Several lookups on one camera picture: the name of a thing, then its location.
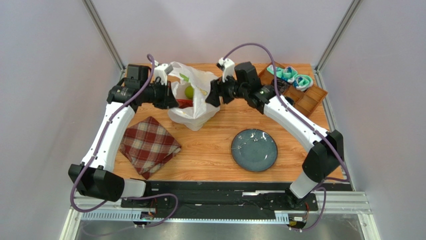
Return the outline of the white plastic bag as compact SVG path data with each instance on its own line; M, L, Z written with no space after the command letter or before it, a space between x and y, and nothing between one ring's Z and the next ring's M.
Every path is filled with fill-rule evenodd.
M211 90L210 82L218 77L212 72L198 70L180 62L173 61L170 64L173 66L173 71L169 76L178 78L178 81L171 83L176 100L188 100L184 93L188 86L194 88L194 95L193 107L172 108L167 112L168 116L173 122L183 124L192 131L198 131L220 110L219 107L206 103Z

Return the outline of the green fake lime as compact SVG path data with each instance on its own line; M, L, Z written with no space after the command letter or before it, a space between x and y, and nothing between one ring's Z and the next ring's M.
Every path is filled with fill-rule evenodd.
M188 100L192 100L194 98L194 88L189 85L185 88L184 94Z

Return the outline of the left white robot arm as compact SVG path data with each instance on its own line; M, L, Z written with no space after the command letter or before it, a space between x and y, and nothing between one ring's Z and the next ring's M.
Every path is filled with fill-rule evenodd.
M143 103L158 109L178 107L168 75L173 66L130 64L128 74L108 92L105 115L93 144L80 164L71 164L68 175L73 182L70 197L82 196L116 202L138 198L145 193L144 180L124 179L113 173L115 159L125 130Z

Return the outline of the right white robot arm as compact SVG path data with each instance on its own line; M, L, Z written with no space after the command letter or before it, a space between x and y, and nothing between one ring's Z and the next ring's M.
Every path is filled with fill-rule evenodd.
M216 64L222 76L210 82L206 103L218 107L234 99L277 122L307 151L302 173L285 191L292 200L302 200L343 163L343 135L314 124L293 107L274 85L263 85L251 62L235 64L221 58Z

